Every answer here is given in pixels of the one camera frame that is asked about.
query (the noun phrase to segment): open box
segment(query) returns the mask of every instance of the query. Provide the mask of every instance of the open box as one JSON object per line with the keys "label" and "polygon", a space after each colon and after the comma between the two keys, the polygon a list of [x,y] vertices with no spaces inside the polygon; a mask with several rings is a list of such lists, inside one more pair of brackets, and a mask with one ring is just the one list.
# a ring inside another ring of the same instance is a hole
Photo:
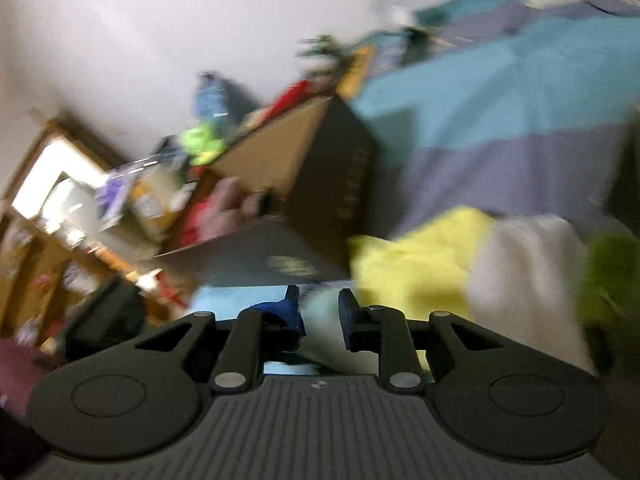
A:
{"label": "open box", "polygon": [[[317,97],[232,145],[202,176],[158,259],[202,283],[284,285],[350,276],[347,238],[359,232],[372,172],[371,134],[337,96]],[[237,231],[185,248],[190,210],[220,178],[273,190],[271,210]]]}

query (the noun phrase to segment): white cloth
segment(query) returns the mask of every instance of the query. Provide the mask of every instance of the white cloth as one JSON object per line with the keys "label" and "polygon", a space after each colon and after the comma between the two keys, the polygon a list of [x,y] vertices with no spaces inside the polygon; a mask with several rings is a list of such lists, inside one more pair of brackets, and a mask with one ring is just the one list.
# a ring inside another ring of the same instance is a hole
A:
{"label": "white cloth", "polygon": [[557,216],[497,221],[470,270],[472,321],[593,374],[575,316],[586,256]]}

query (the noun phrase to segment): yellow fabric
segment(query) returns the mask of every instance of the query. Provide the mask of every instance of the yellow fabric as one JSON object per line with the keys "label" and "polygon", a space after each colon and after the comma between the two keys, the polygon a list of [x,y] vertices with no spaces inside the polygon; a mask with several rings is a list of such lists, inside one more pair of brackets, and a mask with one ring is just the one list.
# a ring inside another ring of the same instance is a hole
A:
{"label": "yellow fabric", "polygon": [[467,317],[468,270],[493,222],[477,209],[457,207],[394,242],[351,238],[358,301],[397,308],[407,319],[427,320],[433,310]]}

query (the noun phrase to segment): neon green toy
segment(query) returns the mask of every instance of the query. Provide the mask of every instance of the neon green toy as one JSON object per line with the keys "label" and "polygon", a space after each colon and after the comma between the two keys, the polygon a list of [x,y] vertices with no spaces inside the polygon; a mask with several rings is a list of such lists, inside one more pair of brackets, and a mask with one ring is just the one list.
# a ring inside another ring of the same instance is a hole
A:
{"label": "neon green toy", "polygon": [[182,132],[180,144],[193,157],[192,166],[206,166],[226,150],[226,142],[216,137],[216,127],[210,123]]}

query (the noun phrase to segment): ribbed black surface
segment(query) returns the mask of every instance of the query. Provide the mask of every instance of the ribbed black surface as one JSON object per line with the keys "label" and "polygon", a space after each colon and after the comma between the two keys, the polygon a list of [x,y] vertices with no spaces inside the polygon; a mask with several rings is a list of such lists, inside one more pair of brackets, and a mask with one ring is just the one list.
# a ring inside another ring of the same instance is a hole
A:
{"label": "ribbed black surface", "polygon": [[27,478],[613,480],[590,456],[543,466],[492,460],[444,433],[420,399],[386,393],[371,377],[321,381],[267,377],[254,392],[219,398],[196,430],[153,456],[104,465],[49,456]]}

